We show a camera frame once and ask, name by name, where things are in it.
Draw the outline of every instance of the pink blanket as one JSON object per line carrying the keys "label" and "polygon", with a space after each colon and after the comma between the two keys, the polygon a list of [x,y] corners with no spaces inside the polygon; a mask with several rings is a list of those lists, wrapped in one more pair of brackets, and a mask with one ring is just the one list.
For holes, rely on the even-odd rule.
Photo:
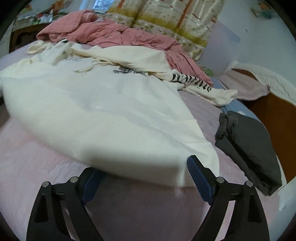
{"label": "pink blanket", "polygon": [[50,40],[54,43],[59,42],[62,38],[67,38],[69,41],[92,46],[99,45],[102,48],[125,45],[162,50],[172,69],[176,69],[182,74],[196,76],[212,84],[209,77],[174,38],[129,28],[109,19],[101,22],[95,22],[96,20],[96,14],[90,10],[72,12],[41,30],[36,38]]}

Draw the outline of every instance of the white carved headboard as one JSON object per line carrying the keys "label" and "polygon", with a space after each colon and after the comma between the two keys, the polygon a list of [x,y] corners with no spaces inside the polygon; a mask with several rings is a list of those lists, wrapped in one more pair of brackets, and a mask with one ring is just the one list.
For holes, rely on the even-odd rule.
{"label": "white carved headboard", "polygon": [[238,61],[230,62],[225,72],[231,69],[250,71],[259,82],[270,86],[271,93],[296,106],[296,88],[279,74],[258,65],[239,63]]}

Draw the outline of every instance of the crumpled blanket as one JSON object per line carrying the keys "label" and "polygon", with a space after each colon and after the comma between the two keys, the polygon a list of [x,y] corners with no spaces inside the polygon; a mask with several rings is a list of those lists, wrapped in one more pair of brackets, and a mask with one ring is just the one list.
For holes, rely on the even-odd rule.
{"label": "crumpled blanket", "polygon": [[281,171],[269,133],[259,121],[228,111],[220,114],[215,146],[240,167],[264,195],[281,187]]}
{"label": "crumpled blanket", "polygon": [[54,43],[67,38],[72,42],[98,45],[102,48],[125,45],[162,50],[171,69],[213,84],[174,38],[129,28],[110,19],[96,22],[97,19],[98,17],[91,10],[72,12],[45,27],[36,38]]}

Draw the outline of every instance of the pink bed sheet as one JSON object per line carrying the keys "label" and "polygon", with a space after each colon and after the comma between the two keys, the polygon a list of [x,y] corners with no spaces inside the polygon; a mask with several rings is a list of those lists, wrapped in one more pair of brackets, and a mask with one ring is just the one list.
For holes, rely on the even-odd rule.
{"label": "pink bed sheet", "polygon": [[[14,63],[25,56],[25,46],[0,59]],[[180,92],[205,136],[213,145],[220,110],[189,93]],[[247,178],[239,167],[216,148],[220,175],[229,182],[244,183]],[[50,150],[26,132],[16,119],[0,107],[0,211],[16,236],[25,240],[30,212],[44,181],[66,182],[86,168],[69,157]],[[279,206],[278,195],[259,197],[270,224]],[[217,240],[228,227],[234,203],[231,202]],[[86,206],[98,231],[106,241],[187,241],[191,240],[209,205],[196,188],[168,188],[108,175],[93,201]],[[73,238],[75,232],[65,210]]]}

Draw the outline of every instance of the floral curtain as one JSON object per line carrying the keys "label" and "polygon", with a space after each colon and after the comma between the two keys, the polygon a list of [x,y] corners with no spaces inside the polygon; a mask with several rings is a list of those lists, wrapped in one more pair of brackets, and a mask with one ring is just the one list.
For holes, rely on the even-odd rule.
{"label": "floral curtain", "polygon": [[108,18],[132,28],[175,38],[197,61],[224,0],[115,0]]}

